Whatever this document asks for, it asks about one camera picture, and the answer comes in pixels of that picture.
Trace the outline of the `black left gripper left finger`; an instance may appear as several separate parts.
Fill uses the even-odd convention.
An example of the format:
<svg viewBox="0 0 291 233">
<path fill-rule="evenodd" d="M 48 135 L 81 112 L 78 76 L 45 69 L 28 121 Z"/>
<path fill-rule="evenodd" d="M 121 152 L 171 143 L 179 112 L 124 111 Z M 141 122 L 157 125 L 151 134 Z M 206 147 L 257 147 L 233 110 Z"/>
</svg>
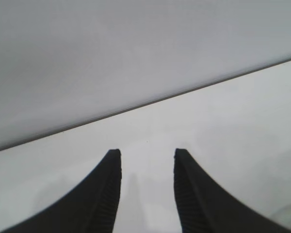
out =
<svg viewBox="0 0 291 233">
<path fill-rule="evenodd" d="M 111 233 L 121 192 L 121 152 L 109 150 L 71 191 L 6 233 Z"/>
</svg>

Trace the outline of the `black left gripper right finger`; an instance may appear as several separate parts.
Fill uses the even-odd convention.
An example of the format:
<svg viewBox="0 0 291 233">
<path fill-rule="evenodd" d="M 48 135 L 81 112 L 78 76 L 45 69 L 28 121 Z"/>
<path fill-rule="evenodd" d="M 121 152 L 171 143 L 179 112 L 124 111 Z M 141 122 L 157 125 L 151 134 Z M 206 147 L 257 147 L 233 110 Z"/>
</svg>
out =
<svg viewBox="0 0 291 233">
<path fill-rule="evenodd" d="M 174 195 L 184 233 L 289 233 L 225 191 L 186 149 L 174 156 Z"/>
</svg>

